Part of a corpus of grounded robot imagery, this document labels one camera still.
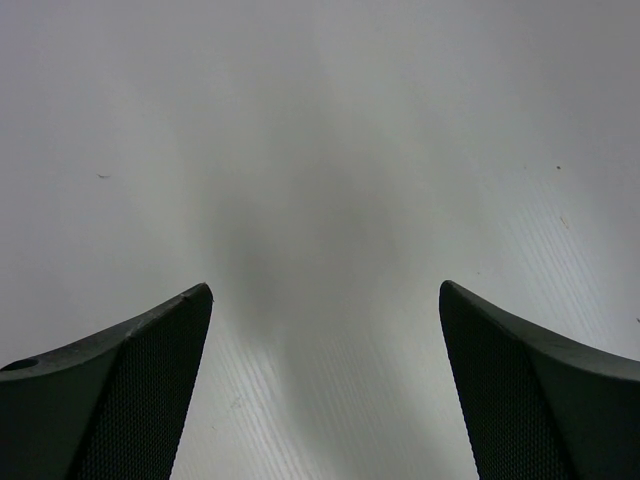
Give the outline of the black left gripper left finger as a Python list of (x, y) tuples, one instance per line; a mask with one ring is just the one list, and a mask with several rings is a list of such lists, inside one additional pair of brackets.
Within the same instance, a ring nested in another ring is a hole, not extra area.
[(198, 284), (1, 370), (4, 479), (167, 479), (213, 307)]

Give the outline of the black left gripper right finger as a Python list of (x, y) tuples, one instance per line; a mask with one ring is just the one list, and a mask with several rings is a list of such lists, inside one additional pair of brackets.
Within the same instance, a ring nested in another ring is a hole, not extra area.
[(639, 364), (444, 282), (439, 315), (482, 479), (636, 479)]

